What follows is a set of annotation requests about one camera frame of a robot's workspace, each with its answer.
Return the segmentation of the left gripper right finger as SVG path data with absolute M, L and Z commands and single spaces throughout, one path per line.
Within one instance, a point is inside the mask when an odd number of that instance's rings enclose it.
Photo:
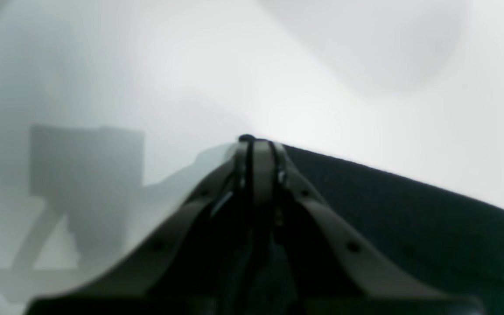
M 252 183 L 255 207 L 266 207 L 262 213 L 285 248 L 300 297 L 446 299 L 446 293 L 400 269 L 335 213 L 282 144 L 253 138 Z

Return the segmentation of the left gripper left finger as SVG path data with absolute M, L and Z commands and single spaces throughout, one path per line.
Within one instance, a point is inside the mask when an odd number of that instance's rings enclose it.
M 251 144 L 252 138 L 239 138 L 230 160 L 199 182 L 178 210 L 120 263 L 72 293 L 71 297 L 131 298 L 146 295 L 173 264 L 200 216 L 211 219 L 246 187 Z

